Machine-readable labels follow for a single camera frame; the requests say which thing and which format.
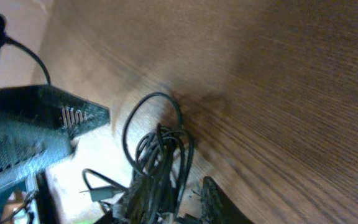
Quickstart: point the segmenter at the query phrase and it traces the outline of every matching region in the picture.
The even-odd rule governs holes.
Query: vent slot
[[[62,120],[64,128],[71,128],[76,124],[80,124],[88,120],[89,115],[83,111],[75,110],[68,106],[62,108]]]
[[[28,141],[0,134],[0,172],[18,165],[46,150],[42,141]]]

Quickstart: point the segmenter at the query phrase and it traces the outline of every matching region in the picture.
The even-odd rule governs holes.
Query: tangled cables
[[[166,98],[174,107],[180,129],[171,129],[168,126],[157,125],[157,129],[146,134],[138,143],[135,150],[135,159],[132,158],[127,146],[127,132],[136,111],[148,99],[161,96]],[[111,184],[114,193],[124,192],[117,204],[101,204],[106,212],[112,210],[113,223],[158,223],[165,215],[177,217],[180,203],[186,186],[193,160],[195,140],[189,132],[183,129],[183,118],[178,103],[164,93],[151,93],[141,99],[128,116],[122,133],[122,148],[133,168],[132,180],[129,188],[89,169],[83,171],[84,181],[92,192],[86,179],[86,173],[91,173]],[[173,173],[174,153],[179,151],[179,173]]]

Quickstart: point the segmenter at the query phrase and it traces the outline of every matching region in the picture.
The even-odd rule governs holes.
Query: wooden surface
[[[153,91],[198,140],[189,189],[212,176],[256,223],[358,223],[358,2],[56,1],[40,56],[55,86],[111,110],[48,172],[62,223],[101,215],[83,168],[129,183],[122,125]],[[145,106],[132,149],[171,112]]]

